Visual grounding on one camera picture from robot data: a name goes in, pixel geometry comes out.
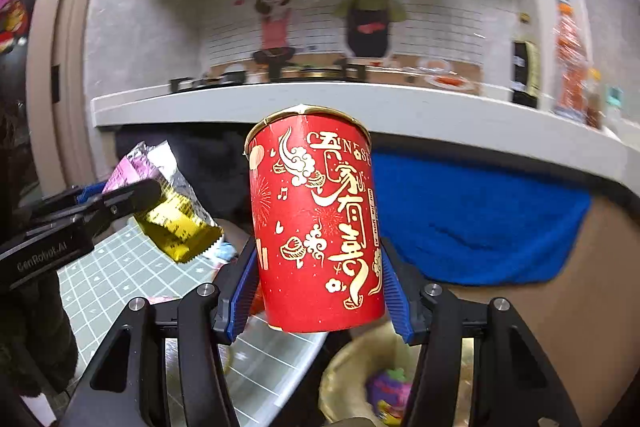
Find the green shirt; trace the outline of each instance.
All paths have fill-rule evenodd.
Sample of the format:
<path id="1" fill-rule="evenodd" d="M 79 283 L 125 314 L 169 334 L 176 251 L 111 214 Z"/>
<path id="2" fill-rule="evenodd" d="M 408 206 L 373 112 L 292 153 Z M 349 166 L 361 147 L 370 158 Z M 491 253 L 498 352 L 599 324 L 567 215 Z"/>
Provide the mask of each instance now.
<path id="1" fill-rule="evenodd" d="M 343 0 L 335 7 L 334 15 L 344 19 L 349 13 L 349 9 L 355 3 L 358 10 L 376 11 L 387 10 L 390 22 L 402 22 L 406 20 L 404 7 L 394 0 Z"/>

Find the black apron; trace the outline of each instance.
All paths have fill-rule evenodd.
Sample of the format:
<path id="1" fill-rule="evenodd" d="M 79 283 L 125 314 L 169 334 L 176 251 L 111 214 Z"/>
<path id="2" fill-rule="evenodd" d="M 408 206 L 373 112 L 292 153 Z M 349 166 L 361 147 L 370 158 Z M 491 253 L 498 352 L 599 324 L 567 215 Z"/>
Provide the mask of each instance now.
<path id="1" fill-rule="evenodd" d="M 347 44 L 356 57 L 384 57 L 389 47 L 388 4 L 383 10 L 361 10 L 360 0 L 353 0 L 347 12 Z M 359 26 L 378 23 L 384 26 L 363 33 Z"/>

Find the metal bolt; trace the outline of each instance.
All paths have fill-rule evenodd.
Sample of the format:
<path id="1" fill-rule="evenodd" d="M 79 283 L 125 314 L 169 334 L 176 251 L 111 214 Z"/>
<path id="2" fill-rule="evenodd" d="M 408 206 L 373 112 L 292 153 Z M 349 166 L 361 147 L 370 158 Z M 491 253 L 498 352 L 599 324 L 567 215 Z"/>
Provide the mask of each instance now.
<path id="1" fill-rule="evenodd" d="M 511 308 L 511 303 L 507 299 L 503 299 L 502 297 L 495 299 L 494 301 L 495 309 L 499 312 L 505 312 L 509 308 Z"/>
<path id="2" fill-rule="evenodd" d="M 196 290 L 196 292 L 198 292 L 198 295 L 200 297 L 207 297 L 213 293 L 214 289 L 215 289 L 215 286 L 213 286 L 210 282 L 206 282 L 198 286 L 198 289 Z"/>
<path id="3" fill-rule="evenodd" d="M 142 297 L 135 297 L 129 301 L 129 309 L 137 312 L 145 307 L 145 299 Z"/>
<path id="4" fill-rule="evenodd" d="M 427 286 L 424 287 L 424 292 L 427 295 L 431 295 L 431 297 L 437 297 L 438 295 L 440 295 L 442 293 L 442 286 L 432 282 L 432 283 L 429 283 Z"/>

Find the red paper cup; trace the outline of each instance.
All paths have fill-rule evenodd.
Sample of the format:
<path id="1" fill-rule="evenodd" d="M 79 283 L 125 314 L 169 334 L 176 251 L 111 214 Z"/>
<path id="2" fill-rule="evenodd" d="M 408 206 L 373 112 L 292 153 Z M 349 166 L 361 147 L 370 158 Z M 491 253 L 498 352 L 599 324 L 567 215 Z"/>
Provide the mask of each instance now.
<path id="1" fill-rule="evenodd" d="M 382 317 L 382 251 L 362 124 L 298 105 L 256 125 L 244 153 L 269 324 L 310 333 Z"/>

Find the grid-patterned tablecloth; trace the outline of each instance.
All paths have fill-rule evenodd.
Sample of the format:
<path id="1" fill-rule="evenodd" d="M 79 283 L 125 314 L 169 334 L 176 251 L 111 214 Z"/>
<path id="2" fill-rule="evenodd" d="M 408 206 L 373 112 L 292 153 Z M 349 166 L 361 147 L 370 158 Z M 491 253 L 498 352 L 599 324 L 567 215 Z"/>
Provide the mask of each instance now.
<path id="1" fill-rule="evenodd" d="M 133 297 L 180 297 L 211 280 L 213 263 L 199 255 L 175 264 L 151 243 L 133 220 L 95 250 L 58 272 L 60 293 L 78 341 L 72 387 L 124 305 Z M 268 425 L 296 388 L 324 342 L 325 333 L 294 335 L 268 327 L 264 316 L 249 319 L 231 346 L 226 375 L 241 426 Z M 184 412 L 177 367 L 177 343 L 166 344 L 167 387 L 172 426 Z"/>

